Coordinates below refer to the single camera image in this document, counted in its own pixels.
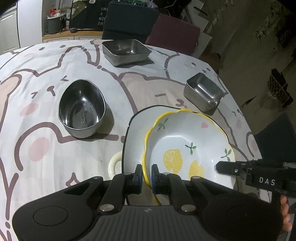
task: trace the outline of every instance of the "yellow rim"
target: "yellow rim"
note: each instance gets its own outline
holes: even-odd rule
[[[153,199],[154,199],[154,201],[156,202],[156,204],[158,206],[161,206],[161,203],[160,203],[160,201],[158,200],[158,198],[157,198],[157,196],[155,194],[153,194]]]
[[[148,179],[148,175],[147,175],[147,170],[146,170],[146,148],[147,148],[147,141],[148,141],[148,138],[149,138],[149,135],[151,134],[153,128],[157,125],[157,123],[159,122],[160,119],[162,119],[163,117],[165,117],[166,115],[170,115],[170,114],[175,114],[175,113],[178,113],[178,112],[181,112],[181,111],[185,111],[185,112],[190,112],[190,113],[193,113],[193,114],[196,114],[196,115],[201,115],[203,117],[205,117],[206,119],[208,119],[212,124],[213,126],[218,129],[219,131],[221,131],[224,136],[226,137],[226,140],[228,141],[228,145],[231,149],[231,152],[233,153],[233,156],[234,156],[234,161],[235,161],[235,155],[234,155],[234,152],[233,152],[233,149],[231,147],[231,145],[229,144],[229,139],[228,139],[228,136],[226,135],[226,133],[222,130],[222,128],[218,125],[216,126],[215,125],[215,122],[208,116],[204,115],[204,114],[201,114],[201,113],[195,113],[191,110],[188,110],[188,109],[180,109],[178,111],[169,111],[169,112],[166,112],[166,113],[163,113],[162,115],[160,115],[156,121],[154,122],[154,125],[153,127],[147,132],[146,136],[145,136],[145,141],[144,141],[144,153],[143,153],[143,156],[142,156],[142,172],[143,172],[143,177],[144,177],[144,180],[145,180],[145,183],[147,184],[147,186],[152,189],[152,186],[149,182],[149,179]]]

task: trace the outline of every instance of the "human hand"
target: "human hand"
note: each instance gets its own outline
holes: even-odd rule
[[[290,223],[290,214],[288,214],[288,211],[289,211],[288,199],[286,196],[281,195],[280,200],[281,200],[281,213],[284,219],[283,229],[289,232],[292,229],[292,224]]]

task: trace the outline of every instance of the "white mug handle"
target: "white mug handle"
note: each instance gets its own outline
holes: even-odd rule
[[[116,175],[115,173],[115,165],[119,161],[121,161],[122,158],[122,151],[117,152],[109,161],[108,164],[108,175],[110,179],[113,179],[113,177]]]

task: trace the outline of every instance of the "stainless steel bowl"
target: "stainless steel bowl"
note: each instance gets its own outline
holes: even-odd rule
[[[72,136],[86,138],[96,133],[105,112],[101,91],[88,80],[76,80],[63,93],[58,116]]]
[[[150,49],[135,39],[105,41],[102,45],[106,59],[113,66],[144,61],[151,53]]]
[[[216,107],[223,94],[223,91],[203,73],[188,79],[184,88],[184,96],[202,112]]]

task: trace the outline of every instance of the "table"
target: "table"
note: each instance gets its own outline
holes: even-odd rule
[[[149,47],[149,60],[113,67],[102,40],[71,40],[29,46],[0,56],[0,235],[17,241],[12,216],[23,204],[92,176],[109,179],[111,157],[122,150],[130,118],[162,104],[200,112],[183,96],[186,80],[202,72],[224,91],[211,114],[226,132],[237,160],[261,158],[245,118],[223,82],[207,64],[170,50]],[[103,133],[82,141],[70,136],[57,116],[71,82],[87,79],[106,104]],[[263,190],[243,187],[270,201]]]

